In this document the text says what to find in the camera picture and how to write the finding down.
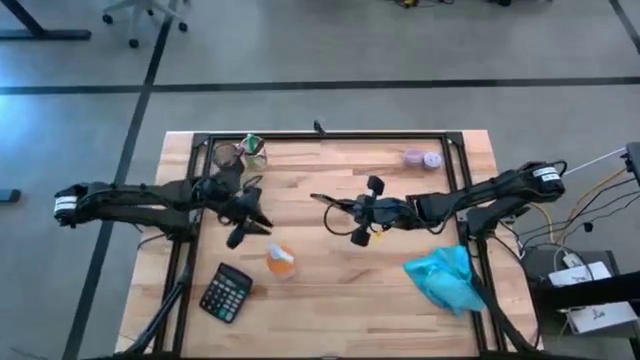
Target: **office chair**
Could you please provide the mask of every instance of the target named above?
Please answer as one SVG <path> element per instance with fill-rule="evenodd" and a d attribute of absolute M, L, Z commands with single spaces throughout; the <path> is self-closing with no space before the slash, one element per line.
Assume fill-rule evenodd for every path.
<path fill-rule="evenodd" d="M 113 18 L 108 13 L 128 7 L 133 7 L 133 19 L 131 20 L 131 27 L 129 30 L 131 34 L 131 38 L 129 39 L 129 46 L 131 48 L 135 49 L 139 45 L 136 35 L 138 21 L 140 20 L 140 15 L 142 15 L 143 9 L 147 10 L 147 14 L 149 14 L 149 16 L 153 16 L 153 10 L 158 10 L 167 16 L 173 16 L 174 18 L 180 20 L 180 23 L 178 24 L 178 29 L 180 29 L 180 31 L 186 32 L 188 29 L 187 24 L 184 22 L 182 16 L 180 16 L 177 12 L 169 9 L 168 6 L 161 4 L 160 2 L 158 2 L 158 0 L 120 0 L 117 3 L 111 6 L 107 6 L 102 10 L 102 12 L 104 13 L 104 15 L 102 15 L 102 21 L 107 24 L 113 24 Z"/>

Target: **black floor stripe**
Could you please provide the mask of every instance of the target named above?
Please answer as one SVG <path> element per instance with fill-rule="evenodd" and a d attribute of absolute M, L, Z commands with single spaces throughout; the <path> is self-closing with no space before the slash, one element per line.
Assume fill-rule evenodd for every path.
<path fill-rule="evenodd" d="M 175 9 L 176 3 L 177 0 L 171 0 L 169 6 Z M 120 161 L 118 162 L 118 168 L 114 177 L 114 182 L 116 184 L 123 184 L 127 179 L 127 174 L 131 167 L 133 152 L 138 140 L 138 135 L 140 134 L 142 120 L 144 119 L 145 111 L 149 105 L 151 85 L 155 81 L 155 77 L 158 73 L 160 60 L 162 59 L 162 54 L 167 43 L 172 20 L 173 19 L 171 18 L 165 18 L 162 28 L 160 29 L 160 33 L 158 34 L 156 46 L 153 51 L 153 55 L 151 56 L 149 68 L 147 69 L 147 75 L 144 79 L 144 86 L 141 87 L 140 97 L 138 98 L 138 103 L 136 104 L 131 124 L 129 125 L 127 137 L 125 138 L 122 153 L 120 155 Z M 87 277 L 85 278 L 84 286 L 82 287 L 78 307 L 76 308 L 69 337 L 67 338 L 67 344 L 62 356 L 63 360 L 76 360 L 78 358 L 87 322 L 91 314 L 91 307 L 98 288 L 102 266 L 104 265 L 104 260 L 109 248 L 112 232 L 113 222 L 103 222 L 100 226 L 100 231 L 98 232 L 96 247 L 91 255 L 91 262 L 89 263 Z"/>
<path fill-rule="evenodd" d="M 442 89 L 492 87 L 557 87 L 638 85 L 640 76 L 542 79 L 476 80 L 374 80 L 374 81 L 300 81 L 219 84 L 154 85 L 154 93 L 273 91 L 273 90 L 362 90 L 362 89 Z"/>
<path fill-rule="evenodd" d="M 134 94 L 142 88 L 142 85 L 7 86 L 0 87 L 0 95 Z"/>
<path fill-rule="evenodd" d="M 631 23 L 631 20 L 629 20 L 627 13 L 624 12 L 624 9 L 620 6 L 620 2 L 618 0 L 609 0 L 609 3 L 613 7 L 613 11 L 618 15 L 618 19 L 620 19 L 620 22 L 627 31 L 627 34 L 629 34 L 633 45 L 636 47 L 636 51 L 640 54 L 640 35 L 638 35 L 636 28 Z"/>

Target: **black metal frame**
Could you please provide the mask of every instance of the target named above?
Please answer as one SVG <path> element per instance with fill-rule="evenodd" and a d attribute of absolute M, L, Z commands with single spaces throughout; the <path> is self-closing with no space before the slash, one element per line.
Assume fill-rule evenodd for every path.
<path fill-rule="evenodd" d="M 27 29 L 0 30 L 0 40 L 89 40 L 89 30 L 46 30 L 18 0 L 0 0 Z"/>
<path fill-rule="evenodd" d="M 455 146 L 458 153 L 460 168 L 462 172 L 462 178 L 464 181 L 464 187 L 472 185 L 471 171 L 469 169 L 469 163 L 467 159 L 466 149 L 464 145 L 464 137 L 461 132 L 330 132 L 319 136 L 315 132 L 269 132 L 269 133 L 257 133 L 256 135 L 264 138 L 265 140 L 354 140 L 354 139 L 425 139 L 425 140 L 437 140 L 440 141 L 442 146 L 442 153 L 444 156 L 445 171 L 447 174 L 447 181 L 450 191 L 458 190 L 458 184 L 456 180 L 456 173 L 453 166 L 453 157 L 451 155 L 451 146 Z M 196 164 L 202 148 L 205 149 L 205 161 L 203 165 L 202 174 L 208 175 L 211 170 L 211 157 L 213 154 L 213 148 L 215 142 L 218 140 L 236 140 L 240 141 L 244 136 L 244 133 L 195 133 L 193 135 L 191 144 L 191 154 L 189 156 L 189 164 L 187 166 L 187 178 L 194 177 L 196 175 Z M 169 264 L 167 268 L 165 287 L 163 291 L 163 302 L 170 295 L 171 290 L 176 283 L 176 270 L 178 262 L 180 261 L 183 246 L 189 246 L 187 259 L 184 265 L 184 271 L 187 275 L 186 286 L 181 295 L 180 305 L 178 307 L 177 324 L 175 326 L 175 333 L 173 334 L 173 341 L 171 346 L 171 352 L 179 355 L 182 352 L 182 344 L 184 340 L 184 331 L 187 320 L 187 312 L 189 307 L 189 298 L 191 293 L 191 286 L 193 280 L 193 271 L 195 269 L 196 253 L 198 249 L 198 241 L 200 228 L 202 226 L 202 213 L 203 210 L 199 210 L 197 215 L 196 226 L 196 238 L 188 244 L 174 242 L 171 248 L 171 254 L 169 258 Z M 464 222 L 459 219 L 455 219 L 458 227 L 458 240 L 461 245 L 468 247 L 469 240 L 463 231 L 460 231 L 464 227 Z M 487 287 L 490 289 L 492 295 L 495 296 L 495 288 L 493 283 L 493 277 L 491 273 L 491 267 L 489 264 L 489 258 L 486 251 L 486 244 L 482 246 L 478 244 L 478 257 L 482 269 L 482 276 L 486 282 Z M 476 338 L 478 352 L 488 350 L 487 337 L 482 321 L 481 314 L 477 312 L 471 313 L 472 326 Z M 506 343 L 504 340 L 504 334 L 500 330 L 499 325 L 492 318 L 493 331 L 496 334 L 496 346 L 498 350 L 506 350 Z M 163 321 L 158 327 L 153 351 L 164 351 L 164 345 L 166 340 L 167 324 L 166 320 Z M 474 359 L 475 357 L 429 357 L 429 359 Z"/>

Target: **white cable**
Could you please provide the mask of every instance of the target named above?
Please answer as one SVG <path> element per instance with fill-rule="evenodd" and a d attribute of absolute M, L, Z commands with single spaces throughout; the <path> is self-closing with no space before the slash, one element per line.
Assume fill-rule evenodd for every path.
<path fill-rule="evenodd" d="M 612 151 L 612 152 L 608 153 L 607 155 L 600 156 L 599 158 L 594 159 L 594 160 L 591 160 L 591 161 L 589 161 L 588 163 L 582 164 L 582 165 L 578 166 L 577 168 L 573 168 L 573 169 L 571 169 L 571 170 L 567 170 L 567 171 L 565 171 L 564 175 L 562 175 L 562 176 L 563 176 L 563 177 L 564 177 L 564 176 L 567 176 L 567 175 L 571 174 L 572 172 L 576 172 L 576 171 L 578 171 L 578 170 L 580 170 L 580 169 L 583 169 L 583 168 L 585 168 L 585 167 L 587 167 L 587 166 L 589 166 L 589 165 L 591 165 L 591 164 L 597 163 L 597 162 L 598 162 L 598 161 L 600 161 L 600 160 L 606 159 L 606 158 L 608 158 L 608 157 L 609 157 L 609 156 L 611 156 L 611 155 L 615 155 L 615 154 L 620 153 L 620 152 L 623 152 L 623 151 L 625 151 L 625 150 L 626 150 L 626 147 L 620 148 L 620 149 L 618 149 L 618 150 L 616 150 L 616 151 Z"/>

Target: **blue cloth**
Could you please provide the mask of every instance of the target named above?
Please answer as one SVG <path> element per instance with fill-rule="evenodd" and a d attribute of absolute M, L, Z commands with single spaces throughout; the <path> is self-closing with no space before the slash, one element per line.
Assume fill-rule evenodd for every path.
<path fill-rule="evenodd" d="M 464 310 L 480 311 L 484 307 L 471 285 L 470 266 L 467 250 L 454 246 L 409 261 L 404 271 L 431 302 L 460 316 Z"/>

